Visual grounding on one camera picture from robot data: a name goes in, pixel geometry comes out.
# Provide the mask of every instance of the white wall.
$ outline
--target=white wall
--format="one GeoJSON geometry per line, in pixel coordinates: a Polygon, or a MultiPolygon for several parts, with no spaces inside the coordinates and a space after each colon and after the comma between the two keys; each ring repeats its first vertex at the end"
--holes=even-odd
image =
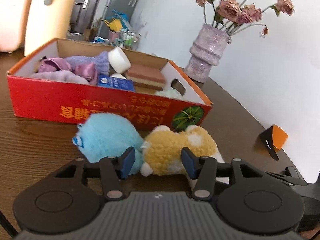
{"type": "MultiPolygon", "coordinates": [[[[276,0],[248,2],[265,8],[276,0]]],[[[233,36],[210,77],[265,128],[277,124],[284,129],[289,134],[285,152],[305,180],[315,182],[320,169],[320,0],[292,2],[292,17],[277,18],[271,10],[263,15],[269,28],[265,39],[259,37],[261,26],[233,36]]],[[[203,15],[194,0],[139,0],[131,23],[142,26],[139,50],[185,67],[203,15]]]]}

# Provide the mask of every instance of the plush toy eye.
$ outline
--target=plush toy eye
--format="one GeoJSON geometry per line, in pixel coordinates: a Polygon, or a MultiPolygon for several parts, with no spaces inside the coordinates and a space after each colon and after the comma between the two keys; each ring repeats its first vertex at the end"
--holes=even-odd
{"type": "Polygon", "coordinates": [[[77,146],[79,146],[79,147],[83,147],[82,138],[79,137],[79,136],[74,136],[74,137],[72,138],[72,142],[73,142],[74,145],[77,145],[77,146]]]}

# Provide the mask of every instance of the refrigerator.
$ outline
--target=refrigerator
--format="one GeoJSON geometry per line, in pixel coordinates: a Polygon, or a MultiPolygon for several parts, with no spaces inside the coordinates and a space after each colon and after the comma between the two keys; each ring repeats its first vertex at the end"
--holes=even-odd
{"type": "MultiPolygon", "coordinates": [[[[116,10],[125,13],[130,21],[137,1],[138,0],[107,0],[102,18],[110,19],[114,15],[114,12],[112,11],[116,10]]],[[[109,37],[109,28],[102,21],[100,23],[98,36],[104,39],[109,37]]]]}

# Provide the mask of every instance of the stuffed animal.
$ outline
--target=stuffed animal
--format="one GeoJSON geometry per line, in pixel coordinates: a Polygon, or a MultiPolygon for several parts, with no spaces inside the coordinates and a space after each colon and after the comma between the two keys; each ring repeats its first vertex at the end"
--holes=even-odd
{"type": "MultiPolygon", "coordinates": [[[[141,174],[186,175],[180,159],[183,147],[188,147],[198,157],[207,155],[224,163],[217,144],[204,128],[190,125],[185,131],[175,133],[169,127],[160,125],[152,130],[141,146],[144,161],[140,169],[141,174]]],[[[189,182],[193,188],[196,181],[189,182]]]]}
{"type": "Polygon", "coordinates": [[[139,149],[143,139],[129,120],[116,114],[98,113],[91,114],[84,124],[78,124],[77,127],[79,130],[72,142],[89,162],[98,162],[107,156],[119,157],[133,146],[136,158],[129,174],[138,173],[142,165],[139,149]]]}

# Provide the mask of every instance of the purple vase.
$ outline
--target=purple vase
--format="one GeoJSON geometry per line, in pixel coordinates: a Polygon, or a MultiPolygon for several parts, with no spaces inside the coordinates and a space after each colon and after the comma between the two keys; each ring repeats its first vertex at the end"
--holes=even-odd
{"type": "Polygon", "coordinates": [[[195,81],[205,83],[212,66],[218,66],[220,58],[231,38],[225,32],[204,24],[190,48],[191,58],[184,72],[195,81]]]}

